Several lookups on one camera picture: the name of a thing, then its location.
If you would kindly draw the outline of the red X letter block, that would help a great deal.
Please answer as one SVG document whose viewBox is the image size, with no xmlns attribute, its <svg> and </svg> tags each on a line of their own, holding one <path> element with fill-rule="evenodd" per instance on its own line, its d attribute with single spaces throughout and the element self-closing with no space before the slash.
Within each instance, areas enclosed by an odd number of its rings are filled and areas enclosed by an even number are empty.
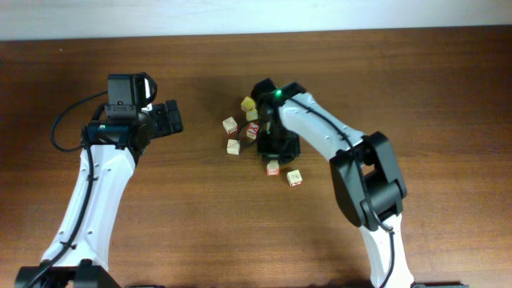
<svg viewBox="0 0 512 288">
<path fill-rule="evenodd" d="M 250 122 L 246 128 L 246 136 L 249 139 L 255 140 L 260 131 L 260 125 L 255 122 Z"/>
</svg>

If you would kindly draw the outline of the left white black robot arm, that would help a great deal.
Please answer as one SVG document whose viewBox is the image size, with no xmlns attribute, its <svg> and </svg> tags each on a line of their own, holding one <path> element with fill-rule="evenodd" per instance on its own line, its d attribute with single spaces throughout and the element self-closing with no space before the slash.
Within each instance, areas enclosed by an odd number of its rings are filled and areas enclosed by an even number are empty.
<svg viewBox="0 0 512 288">
<path fill-rule="evenodd" d="M 16 287 L 116 287 L 110 238 L 126 185 L 150 142 L 183 132 L 174 100 L 155 103 L 147 73 L 111 74 L 107 102 L 81 132 L 80 171 L 58 232 L 38 266 L 23 266 Z"/>
</svg>

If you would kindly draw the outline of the wooden block left red edge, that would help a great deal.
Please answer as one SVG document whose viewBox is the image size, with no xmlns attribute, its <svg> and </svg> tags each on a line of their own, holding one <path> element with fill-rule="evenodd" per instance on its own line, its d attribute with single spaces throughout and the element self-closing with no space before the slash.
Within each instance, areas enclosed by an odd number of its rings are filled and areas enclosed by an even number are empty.
<svg viewBox="0 0 512 288">
<path fill-rule="evenodd" d="M 228 134 L 232 134 L 238 130 L 238 124 L 233 117 L 223 120 L 222 126 Z"/>
</svg>

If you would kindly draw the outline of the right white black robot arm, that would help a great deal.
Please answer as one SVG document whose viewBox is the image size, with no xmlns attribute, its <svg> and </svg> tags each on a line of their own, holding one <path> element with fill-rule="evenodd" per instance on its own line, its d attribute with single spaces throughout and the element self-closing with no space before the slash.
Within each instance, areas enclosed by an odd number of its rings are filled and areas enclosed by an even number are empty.
<svg viewBox="0 0 512 288">
<path fill-rule="evenodd" d="M 262 124 L 257 152 L 265 162 L 292 162 L 301 140 L 328 161 L 338 207 L 362 235 L 372 286 L 418 287 L 401 236 L 407 188 L 390 140 L 349 127 L 296 82 L 279 87 L 266 78 L 250 96 Z"/>
</svg>

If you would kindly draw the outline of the yellow block lower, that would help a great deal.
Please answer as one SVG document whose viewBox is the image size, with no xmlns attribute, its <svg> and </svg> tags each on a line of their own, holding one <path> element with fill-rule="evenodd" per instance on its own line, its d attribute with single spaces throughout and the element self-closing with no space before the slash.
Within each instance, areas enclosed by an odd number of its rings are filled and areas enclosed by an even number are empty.
<svg viewBox="0 0 512 288">
<path fill-rule="evenodd" d="M 248 122 L 255 122 L 258 120 L 258 110 L 252 109 L 246 112 L 246 120 Z"/>
</svg>

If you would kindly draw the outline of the wooden block red P letter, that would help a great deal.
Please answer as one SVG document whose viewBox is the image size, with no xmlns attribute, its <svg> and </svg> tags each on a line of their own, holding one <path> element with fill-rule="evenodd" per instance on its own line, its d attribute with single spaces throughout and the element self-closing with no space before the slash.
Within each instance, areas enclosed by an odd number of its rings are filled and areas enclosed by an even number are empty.
<svg viewBox="0 0 512 288">
<path fill-rule="evenodd" d="M 287 181 L 290 186 L 298 186 L 302 184 L 303 179 L 299 170 L 292 170 L 286 174 Z"/>
</svg>

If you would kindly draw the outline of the plain wooden block lower left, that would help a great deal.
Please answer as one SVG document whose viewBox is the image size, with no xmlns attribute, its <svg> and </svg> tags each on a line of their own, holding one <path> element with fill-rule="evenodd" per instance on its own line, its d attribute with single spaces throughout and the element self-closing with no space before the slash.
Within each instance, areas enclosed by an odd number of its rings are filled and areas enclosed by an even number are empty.
<svg viewBox="0 0 512 288">
<path fill-rule="evenodd" d="M 239 155 L 241 151 L 241 144 L 239 140 L 229 139 L 226 146 L 228 154 Z"/>
</svg>

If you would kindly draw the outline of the yellow block upper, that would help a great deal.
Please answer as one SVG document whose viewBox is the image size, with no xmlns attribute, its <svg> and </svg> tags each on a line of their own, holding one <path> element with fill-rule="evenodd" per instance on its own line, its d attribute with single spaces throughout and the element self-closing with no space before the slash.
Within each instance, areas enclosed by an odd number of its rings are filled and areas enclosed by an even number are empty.
<svg viewBox="0 0 512 288">
<path fill-rule="evenodd" d="M 240 107 L 244 112 L 248 112 L 256 107 L 256 103 L 251 97 L 245 97 L 242 100 Z"/>
</svg>

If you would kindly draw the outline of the yellow block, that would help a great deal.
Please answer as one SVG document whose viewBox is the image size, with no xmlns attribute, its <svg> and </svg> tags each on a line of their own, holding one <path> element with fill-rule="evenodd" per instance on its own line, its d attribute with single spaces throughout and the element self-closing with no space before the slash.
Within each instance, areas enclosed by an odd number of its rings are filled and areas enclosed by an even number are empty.
<svg viewBox="0 0 512 288">
<path fill-rule="evenodd" d="M 242 100 L 240 107 L 244 112 L 248 112 L 256 107 L 256 103 L 251 97 L 245 97 Z"/>
<path fill-rule="evenodd" d="M 258 120 L 258 110 L 252 109 L 246 112 L 246 120 L 248 122 L 255 122 Z"/>
</svg>

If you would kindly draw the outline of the wooden block red circle letter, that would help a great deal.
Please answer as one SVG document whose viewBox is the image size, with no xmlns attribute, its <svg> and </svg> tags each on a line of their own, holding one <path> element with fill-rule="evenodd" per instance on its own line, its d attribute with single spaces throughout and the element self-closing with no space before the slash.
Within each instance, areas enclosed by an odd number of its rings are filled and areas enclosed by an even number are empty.
<svg viewBox="0 0 512 288">
<path fill-rule="evenodd" d="M 280 165 L 278 160 L 271 160 L 267 163 L 266 174 L 268 176 L 275 176 L 280 174 Z"/>
</svg>

